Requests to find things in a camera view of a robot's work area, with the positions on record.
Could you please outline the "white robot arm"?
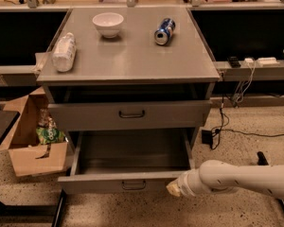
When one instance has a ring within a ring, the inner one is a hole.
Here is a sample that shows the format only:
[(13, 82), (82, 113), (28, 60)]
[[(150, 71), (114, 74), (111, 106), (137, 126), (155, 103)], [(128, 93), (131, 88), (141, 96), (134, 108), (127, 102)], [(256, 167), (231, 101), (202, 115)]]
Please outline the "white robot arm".
[(208, 160), (167, 185), (168, 192), (176, 197), (230, 193), (237, 188), (284, 200), (284, 165), (234, 166)]

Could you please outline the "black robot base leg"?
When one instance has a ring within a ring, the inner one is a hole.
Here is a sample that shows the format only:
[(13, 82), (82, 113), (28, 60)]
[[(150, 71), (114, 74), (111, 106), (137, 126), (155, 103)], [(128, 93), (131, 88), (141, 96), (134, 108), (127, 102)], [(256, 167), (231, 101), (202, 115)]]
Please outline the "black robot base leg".
[[(269, 163), (262, 151), (257, 152), (257, 164), (259, 166), (267, 166)], [(284, 213), (284, 200), (278, 200), (279, 205), (282, 208), (282, 211)]]

